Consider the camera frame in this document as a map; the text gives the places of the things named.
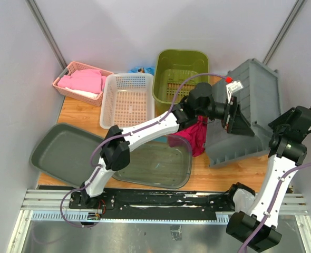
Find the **large grey plastic bin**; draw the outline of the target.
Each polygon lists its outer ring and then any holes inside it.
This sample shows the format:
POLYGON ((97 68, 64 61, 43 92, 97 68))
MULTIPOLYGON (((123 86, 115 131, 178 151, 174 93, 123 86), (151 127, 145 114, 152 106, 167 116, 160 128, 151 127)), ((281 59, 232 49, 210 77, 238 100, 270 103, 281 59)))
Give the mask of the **large grey plastic bin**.
POLYGON ((257 59, 248 59, 230 71, 228 76, 243 85, 243 89, 234 95, 255 135, 228 134, 220 120, 208 123, 205 152, 211 167, 222 167, 238 160, 267 154, 273 134, 268 125, 281 115, 277 71, 257 59))

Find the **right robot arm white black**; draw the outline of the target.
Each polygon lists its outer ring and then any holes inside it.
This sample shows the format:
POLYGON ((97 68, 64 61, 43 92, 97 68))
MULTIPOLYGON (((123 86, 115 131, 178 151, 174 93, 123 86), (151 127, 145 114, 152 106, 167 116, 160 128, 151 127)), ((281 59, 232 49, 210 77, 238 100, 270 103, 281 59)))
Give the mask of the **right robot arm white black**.
POLYGON ((238 252, 248 248, 263 252, 279 244, 278 216, 289 184, 303 164, 307 148, 303 140, 311 133, 311 107, 296 106, 269 123, 273 134, 269 141, 267 172, 258 193, 241 184, 233 184, 225 198, 235 211, 226 233, 242 243, 238 252))

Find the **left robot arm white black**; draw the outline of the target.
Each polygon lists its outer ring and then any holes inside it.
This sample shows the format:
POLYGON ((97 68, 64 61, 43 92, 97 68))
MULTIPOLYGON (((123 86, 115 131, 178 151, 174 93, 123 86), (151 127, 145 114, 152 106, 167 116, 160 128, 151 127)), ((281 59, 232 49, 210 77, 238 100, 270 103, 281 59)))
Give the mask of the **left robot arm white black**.
POLYGON ((199 116, 220 120, 229 134, 255 135, 234 96, 225 103, 216 102, 212 86, 199 83, 186 98, 159 117, 128 128, 121 129, 117 125, 109 128, 104 140, 93 151, 99 158, 97 163, 91 164, 94 171, 89 179, 81 184, 81 202, 87 208, 95 208, 108 180, 129 165, 132 151, 153 139, 193 126, 199 116))

